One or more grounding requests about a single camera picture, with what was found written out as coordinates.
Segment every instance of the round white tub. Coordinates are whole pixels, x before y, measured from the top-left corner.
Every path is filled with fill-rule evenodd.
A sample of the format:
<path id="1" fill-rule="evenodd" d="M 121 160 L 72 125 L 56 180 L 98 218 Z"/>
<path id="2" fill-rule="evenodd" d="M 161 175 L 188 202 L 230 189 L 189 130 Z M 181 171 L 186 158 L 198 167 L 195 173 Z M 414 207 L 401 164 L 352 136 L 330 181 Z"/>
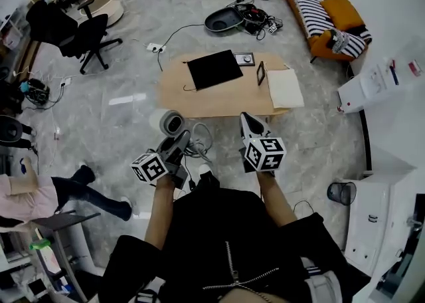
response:
<path id="1" fill-rule="evenodd" d="M 124 8 L 119 0 L 94 0 L 93 4 L 88 6 L 93 16 L 107 14 L 108 26 L 113 25 L 124 14 Z M 80 14 L 86 17 L 84 9 L 80 10 Z"/>

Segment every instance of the striped blanket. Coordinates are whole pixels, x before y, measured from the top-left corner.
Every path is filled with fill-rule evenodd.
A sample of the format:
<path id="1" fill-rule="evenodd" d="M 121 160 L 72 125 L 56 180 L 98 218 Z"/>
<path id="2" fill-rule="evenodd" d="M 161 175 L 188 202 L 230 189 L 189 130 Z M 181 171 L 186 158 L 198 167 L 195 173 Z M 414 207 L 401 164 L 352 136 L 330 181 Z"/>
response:
<path id="1" fill-rule="evenodd" d="M 320 36 L 326 30 L 335 29 L 331 17 L 321 6 L 322 0 L 294 0 L 302 18 L 307 38 Z M 372 39 L 368 30 L 359 36 L 348 34 L 349 42 L 341 53 L 357 58 L 366 48 L 366 42 Z"/>

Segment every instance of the couch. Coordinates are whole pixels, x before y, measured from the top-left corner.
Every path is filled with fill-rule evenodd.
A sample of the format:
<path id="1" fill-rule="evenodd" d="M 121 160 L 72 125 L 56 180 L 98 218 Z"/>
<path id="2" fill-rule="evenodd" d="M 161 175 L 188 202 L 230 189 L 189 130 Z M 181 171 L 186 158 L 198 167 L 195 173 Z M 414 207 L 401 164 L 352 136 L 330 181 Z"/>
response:
<path id="1" fill-rule="evenodd" d="M 287 0 L 316 57 L 352 61 L 372 41 L 349 0 Z"/>

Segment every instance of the yellow pillow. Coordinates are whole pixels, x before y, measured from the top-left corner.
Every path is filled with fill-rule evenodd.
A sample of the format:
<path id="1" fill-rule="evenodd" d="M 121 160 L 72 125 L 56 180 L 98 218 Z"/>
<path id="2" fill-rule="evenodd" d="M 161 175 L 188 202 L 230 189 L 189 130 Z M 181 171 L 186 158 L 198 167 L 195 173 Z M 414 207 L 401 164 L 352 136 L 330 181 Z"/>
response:
<path id="1" fill-rule="evenodd" d="M 338 30 L 346 31 L 365 24 L 349 0 L 324 0 L 321 6 Z"/>

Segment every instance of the marble floor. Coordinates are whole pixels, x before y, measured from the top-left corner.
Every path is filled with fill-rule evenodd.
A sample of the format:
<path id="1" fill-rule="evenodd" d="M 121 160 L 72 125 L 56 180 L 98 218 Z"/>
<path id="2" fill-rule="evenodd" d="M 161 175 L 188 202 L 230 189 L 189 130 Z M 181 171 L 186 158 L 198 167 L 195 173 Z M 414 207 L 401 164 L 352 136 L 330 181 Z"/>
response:
<path id="1" fill-rule="evenodd" d="M 94 262 L 106 266 L 117 238 L 132 234 L 143 238 L 151 210 L 153 189 L 135 178 L 129 163 L 147 148 L 155 148 L 162 137 L 153 130 L 149 115 L 157 107 L 157 86 L 161 71 L 156 54 L 146 51 L 150 42 L 163 43 L 183 25 L 203 23 L 207 15 L 234 0 L 122 0 L 125 14 L 112 26 L 108 39 L 121 37 L 124 43 L 102 52 L 110 65 L 103 71 L 97 59 L 79 76 L 80 64 L 75 58 L 64 58 L 60 51 L 42 44 L 35 61 L 35 77 L 42 77 L 58 96 L 63 78 L 71 78 L 62 100 L 45 112 L 25 110 L 19 118 L 37 132 L 40 151 L 40 174 L 70 177 L 78 162 L 94 166 L 97 180 L 93 187 L 108 197 L 128 196 L 144 213 L 144 219 L 127 223 L 107 213 L 84 224 Z M 365 148 L 358 114 L 337 112 L 336 89 L 345 81 L 340 63 L 317 59 L 309 63 L 310 53 L 304 34 L 285 0 L 255 0 L 257 7 L 282 19 L 284 27 L 262 41 L 237 30 L 221 35 L 190 27 L 179 31 L 161 55 L 167 61 L 187 52 L 238 51 L 273 52 L 295 69 L 305 100 L 305 108 L 290 110 L 277 117 L 272 128 L 284 139 L 288 156 L 277 172 L 279 184 L 292 206 L 306 199 L 325 219 L 332 237 L 343 247 L 348 224 L 348 208 L 326 197 L 327 186 L 337 178 L 357 178 L 365 169 Z M 70 14 L 81 19 L 76 11 Z M 111 105 L 110 100 L 137 95 L 132 102 Z M 238 118 L 200 120 L 214 136 L 209 152 L 214 170 L 223 187 L 259 193 L 253 174 L 244 174 L 238 149 Z M 55 130 L 59 139 L 54 139 Z M 26 153 L 15 149 L 15 161 Z M 188 159 L 195 181 L 201 162 Z M 186 192 L 175 192 L 175 197 Z M 77 203 L 77 210 L 93 213 L 97 208 Z M 296 208 L 298 217 L 311 214 L 306 203 Z"/>

